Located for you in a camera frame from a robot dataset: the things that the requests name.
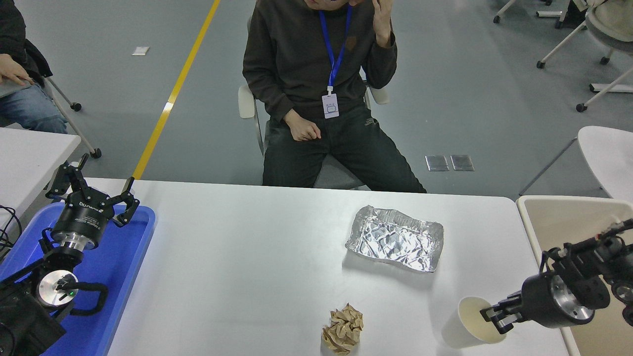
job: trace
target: blue tray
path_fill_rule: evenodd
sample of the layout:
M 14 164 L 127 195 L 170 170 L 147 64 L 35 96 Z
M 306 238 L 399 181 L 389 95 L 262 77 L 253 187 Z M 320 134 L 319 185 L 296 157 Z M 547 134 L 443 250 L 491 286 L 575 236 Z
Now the blue tray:
M 37 241 L 42 237 L 43 229 L 55 225 L 63 207 L 64 203 L 54 203 L 37 212 L 0 265 L 0 280 L 42 257 Z M 123 205 L 115 205 L 117 214 L 124 209 Z M 93 356 L 108 353 L 154 232 L 155 221 L 153 210 L 138 207 L 129 224 L 119 228 L 110 221 L 99 247 L 84 250 L 84 261 L 75 268 L 74 273 L 80 282 L 107 285 L 109 293 L 106 305 L 92 316 L 67 316 L 61 322 L 66 334 L 43 355 Z M 97 295 L 97 292 L 80 291 L 75 298 L 75 307 L 92 309 L 97 302 Z

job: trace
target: dark sweater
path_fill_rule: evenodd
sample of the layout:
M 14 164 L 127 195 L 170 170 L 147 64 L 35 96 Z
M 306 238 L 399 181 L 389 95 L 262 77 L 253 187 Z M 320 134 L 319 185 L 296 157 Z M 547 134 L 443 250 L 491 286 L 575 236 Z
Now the dark sweater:
M 348 5 L 324 11 L 335 59 L 345 36 Z M 397 48 L 376 43 L 373 4 L 353 7 L 351 24 L 334 93 L 341 113 L 362 105 L 365 84 L 362 67 L 374 88 L 384 87 L 396 71 Z M 318 11 L 304 0 L 258 0 L 244 53 L 244 78 L 255 97 L 275 120 L 294 108 L 303 118 L 322 118 L 321 97 L 327 94 L 331 64 L 323 39 Z
M 13 0 L 0 0 L 0 53 L 10 55 L 40 85 L 53 75 L 40 51 L 26 39 L 26 25 Z

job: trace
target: white paper cup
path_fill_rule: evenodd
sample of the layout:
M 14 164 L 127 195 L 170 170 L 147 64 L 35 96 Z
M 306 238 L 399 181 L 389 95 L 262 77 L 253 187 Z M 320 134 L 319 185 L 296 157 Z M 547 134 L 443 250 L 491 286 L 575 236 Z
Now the white paper cup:
M 444 342 L 452 348 L 465 348 L 503 341 L 506 335 L 499 334 L 494 324 L 486 322 L 479 313 L 489 307 L 490 303 L 477 296 L 462 298 L 442 328 Z

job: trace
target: chair caster wheel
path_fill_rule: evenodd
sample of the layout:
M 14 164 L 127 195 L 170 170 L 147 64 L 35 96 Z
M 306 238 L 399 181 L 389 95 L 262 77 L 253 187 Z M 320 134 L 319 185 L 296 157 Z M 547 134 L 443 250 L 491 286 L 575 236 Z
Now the chair caster wheel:
M 90 157 L 93 157 L 95 159 L 101 157 L 101 148 L 95 148 L 94 153 L 91 153 Z

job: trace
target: id badge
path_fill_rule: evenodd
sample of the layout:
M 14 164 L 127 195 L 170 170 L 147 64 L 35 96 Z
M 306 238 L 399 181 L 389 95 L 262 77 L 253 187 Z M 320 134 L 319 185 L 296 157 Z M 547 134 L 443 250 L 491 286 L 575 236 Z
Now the id badge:
M 336 94 L 323 95 L 323 114 L 325 118 L 333 118 L 339 116 L 339 102 L 336 100 Z

